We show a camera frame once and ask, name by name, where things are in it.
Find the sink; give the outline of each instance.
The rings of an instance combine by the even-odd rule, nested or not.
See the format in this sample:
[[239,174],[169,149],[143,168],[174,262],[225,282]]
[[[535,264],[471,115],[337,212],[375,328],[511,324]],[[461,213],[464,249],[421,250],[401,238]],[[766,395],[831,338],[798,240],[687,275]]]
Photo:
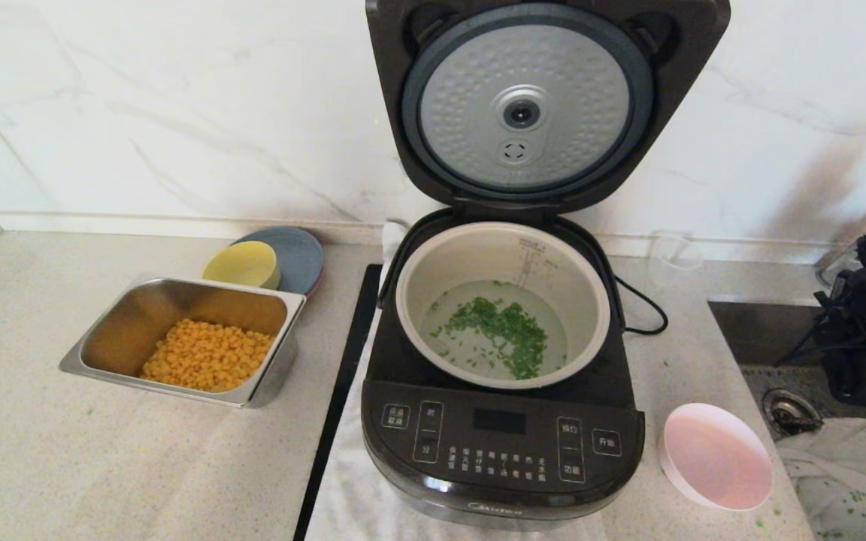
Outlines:
[[[824,419],[866,419],[866,407],[840,403],[831,396],[821,354],[805,354],[789,364],[772,366],[810,330],[822,312],[817,302],[715,299],[708,305],[774,441],[818,427]],[[812,346],[810,340],[804,344],[805,349]]]

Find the white backsplash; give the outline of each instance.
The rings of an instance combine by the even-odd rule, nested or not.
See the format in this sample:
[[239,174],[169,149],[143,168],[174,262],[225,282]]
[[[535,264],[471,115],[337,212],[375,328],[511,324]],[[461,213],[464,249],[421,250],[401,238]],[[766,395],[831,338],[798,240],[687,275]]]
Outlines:
[[[732,9],[640,167],[573,215],[611,251],[673,230],[804,261],[866,227],[866,2]],[[0,131],[7,228],[438,208],[399,167],[362,0],[0,0]]]

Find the speckled countertop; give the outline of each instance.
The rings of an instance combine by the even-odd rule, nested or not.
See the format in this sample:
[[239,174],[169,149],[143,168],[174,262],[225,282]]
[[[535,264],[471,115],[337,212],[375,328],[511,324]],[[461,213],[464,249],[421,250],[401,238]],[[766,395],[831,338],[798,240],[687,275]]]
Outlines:
[[[379,246],[327,246],[326,276],[296,328],[300,353],[276,400],[238,410],[58,370],[59,359],[141,273],[195,277],[225,240],[51,233],[0,237],[0,539],[289,539],[362,273]],[[689,401],[767,428],[707,308],[711,297],[808,298],[808,267],[711,263],[657,291],[646,261],[612,259],[671,314],[625,337],[643,461],[601,511],[611,539],[813,539],[773,445],[774,492],[756,511],[691,503],[667,483],[656,434]],[[628,324],[649,308],[625,295]]]

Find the pink bowl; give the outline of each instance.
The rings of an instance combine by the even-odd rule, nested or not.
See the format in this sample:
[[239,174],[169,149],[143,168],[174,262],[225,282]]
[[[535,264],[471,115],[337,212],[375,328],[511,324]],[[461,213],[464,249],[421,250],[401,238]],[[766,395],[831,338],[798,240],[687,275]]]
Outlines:
[[767,449],[735,415],[684,404],[664,424],[657,452],[667,479],[702,506],[748,511],[767,500],[774,470]]

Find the button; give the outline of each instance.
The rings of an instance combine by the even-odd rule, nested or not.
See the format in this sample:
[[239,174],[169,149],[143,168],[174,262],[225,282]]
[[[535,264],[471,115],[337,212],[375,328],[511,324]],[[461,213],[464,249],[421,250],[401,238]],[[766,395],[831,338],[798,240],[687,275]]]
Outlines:
[[383,427],[406,428],[410,424],[410,408],[401,404],[386,404],[383,407]]
[[597,455],[620,456],[618,432],[594,429],[594,452]]
[[580,429],[580,419],[558,417],[556,422],[560,449],[580,449],[580,435],[583,434]]
[[413,446],[413,460],[436,463],[440,446],[440,434],[434,431],[419,431]]
[[564,482],[584,482],[583,455],[576,449],[561,449],[560,479]]
[[443,421],[443,404],[424,401],[419,405],[419,427],[430,431],[440,431]]

